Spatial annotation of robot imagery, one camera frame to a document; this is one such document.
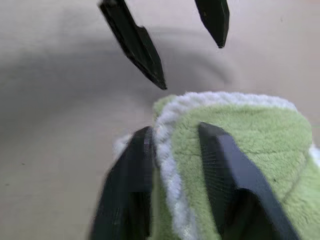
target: fleece fabric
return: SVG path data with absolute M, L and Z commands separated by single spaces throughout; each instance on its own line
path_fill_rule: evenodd
M 320 171 L 309 153 L 312 128 L 292 103 L 241 93 L 187 93 L 155 103 L 154 119 L 159 169 L 152 240 L 220 239 L 202 170 L 199 122 L 230 133 L 263 172 L 301 239 L 319 239 Z M 257 219 L 245 239 L 268 239 L 261 232 Z

